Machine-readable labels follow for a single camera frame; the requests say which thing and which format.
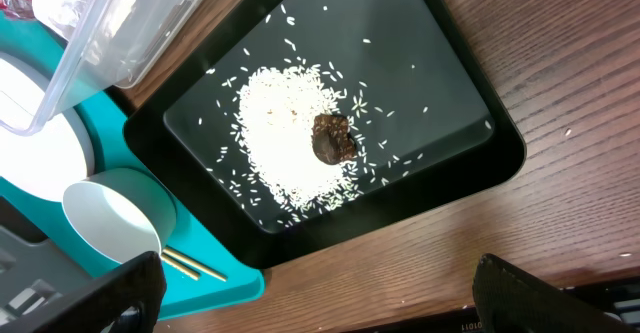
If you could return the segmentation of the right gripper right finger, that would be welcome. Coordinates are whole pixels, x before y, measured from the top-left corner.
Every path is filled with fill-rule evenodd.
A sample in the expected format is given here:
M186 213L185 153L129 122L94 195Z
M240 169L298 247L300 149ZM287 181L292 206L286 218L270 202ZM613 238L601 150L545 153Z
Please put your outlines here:
M493 254L480 258L472 292L480 322L489 333L635 331Z

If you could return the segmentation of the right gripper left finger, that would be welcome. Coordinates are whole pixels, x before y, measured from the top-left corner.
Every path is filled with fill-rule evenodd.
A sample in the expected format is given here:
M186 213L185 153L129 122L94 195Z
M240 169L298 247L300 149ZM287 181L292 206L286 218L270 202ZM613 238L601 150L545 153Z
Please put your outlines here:
M1 327L4 333L152 333L167 284L148 251L89 284Z

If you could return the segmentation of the grey ceramic bowl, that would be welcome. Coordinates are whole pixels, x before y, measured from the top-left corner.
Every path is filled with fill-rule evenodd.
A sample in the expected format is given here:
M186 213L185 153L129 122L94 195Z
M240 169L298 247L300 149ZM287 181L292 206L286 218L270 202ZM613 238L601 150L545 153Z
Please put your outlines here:
M161 253L176 228L176 207L148 175L116 168L70 185L62 198L74 231L96 252L125 263L151 251Z

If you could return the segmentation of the brown food scrap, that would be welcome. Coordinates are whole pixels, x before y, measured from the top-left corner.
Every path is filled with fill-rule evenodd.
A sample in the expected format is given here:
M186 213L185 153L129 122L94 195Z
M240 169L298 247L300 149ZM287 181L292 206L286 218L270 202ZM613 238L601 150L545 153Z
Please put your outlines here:
M340 115L320 114L314 118L312 149L324 164L338 165L356 157L356 144L349 133L349 120Z

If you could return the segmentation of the pile of white rice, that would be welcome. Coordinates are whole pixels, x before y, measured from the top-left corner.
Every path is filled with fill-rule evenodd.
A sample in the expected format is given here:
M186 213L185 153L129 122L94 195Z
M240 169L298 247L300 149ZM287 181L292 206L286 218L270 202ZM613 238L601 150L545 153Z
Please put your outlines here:
M181 102L198 158L261 225L287 228L486 142L493 119L421 2L287 3ZM349 120L356 157L321 162L317 115Z

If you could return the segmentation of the white napkin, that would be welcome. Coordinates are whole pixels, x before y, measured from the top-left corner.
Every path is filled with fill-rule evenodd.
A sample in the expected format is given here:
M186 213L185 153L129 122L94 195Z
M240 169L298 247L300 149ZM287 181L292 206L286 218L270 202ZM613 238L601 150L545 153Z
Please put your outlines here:
M88 7L89 0L32 0L35 18L67 41ZM114 37L138 10L137 0L113 0L106 17L101 19L100 31Z

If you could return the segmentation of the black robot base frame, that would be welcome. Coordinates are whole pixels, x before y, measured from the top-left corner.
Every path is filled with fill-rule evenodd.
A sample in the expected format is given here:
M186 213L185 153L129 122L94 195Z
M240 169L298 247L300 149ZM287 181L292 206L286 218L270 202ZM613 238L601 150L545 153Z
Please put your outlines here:
M595 307L626 325L639 329L639 277L612 280L578 287L565 287L563 291ZM464 306L434 316L411 318L358 329L367 333L484 333L476 309Z

